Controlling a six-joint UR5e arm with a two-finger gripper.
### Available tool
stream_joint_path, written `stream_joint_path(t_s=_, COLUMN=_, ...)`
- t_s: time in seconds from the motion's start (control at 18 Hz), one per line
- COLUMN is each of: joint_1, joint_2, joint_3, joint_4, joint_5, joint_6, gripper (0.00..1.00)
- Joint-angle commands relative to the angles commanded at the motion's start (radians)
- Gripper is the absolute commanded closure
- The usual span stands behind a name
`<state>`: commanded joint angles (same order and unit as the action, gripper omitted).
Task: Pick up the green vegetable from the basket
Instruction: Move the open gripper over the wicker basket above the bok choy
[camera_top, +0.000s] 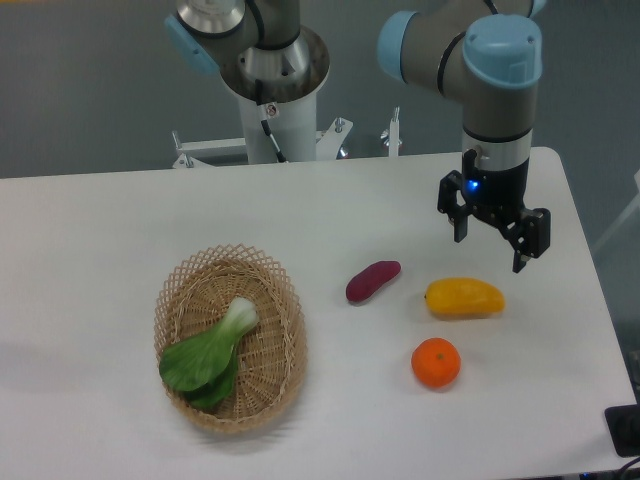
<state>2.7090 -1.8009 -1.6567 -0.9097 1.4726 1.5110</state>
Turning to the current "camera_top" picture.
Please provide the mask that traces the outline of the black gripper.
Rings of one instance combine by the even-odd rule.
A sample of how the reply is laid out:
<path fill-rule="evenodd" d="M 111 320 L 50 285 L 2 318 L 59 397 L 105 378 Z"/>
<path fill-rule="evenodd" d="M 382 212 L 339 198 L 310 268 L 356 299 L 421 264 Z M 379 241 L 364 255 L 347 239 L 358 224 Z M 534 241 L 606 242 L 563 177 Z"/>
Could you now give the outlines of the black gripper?
<path fill-rule="evenodd" d="M 456 243 L 467 236 L 469 216 L 501 231 L 514 250 L 512 271 L 520 273 L 551 243 L 551 212 L 524 208 L 530 144 L 469 140 L 465 146 L 462 175 L 453 170 L 441 179 L 437 210 L 447 216 Z"/>

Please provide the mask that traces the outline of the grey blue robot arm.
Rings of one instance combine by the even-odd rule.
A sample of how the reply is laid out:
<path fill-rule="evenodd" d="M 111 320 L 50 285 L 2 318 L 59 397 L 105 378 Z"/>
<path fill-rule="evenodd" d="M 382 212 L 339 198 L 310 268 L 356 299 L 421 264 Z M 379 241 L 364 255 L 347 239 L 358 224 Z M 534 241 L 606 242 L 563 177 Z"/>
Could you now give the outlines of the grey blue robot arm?
<path fill-rule="evenodd" d="M 435 13 L 393 14 L 377 40 L 380 68 L 463 109 L 462 165 L 440 182 L 437 208 L 461 241 L 474 217 L 498 230 L 513 268 L 550 245 L 551 215 L 524 203 L 542 35 L 539 1 L 448 1 Z M 250 162 L 320 158 L 316 95 L 330 59 L 296 1 L 180 1 L 165 20 L 197 70 L 236 97 Z"/>

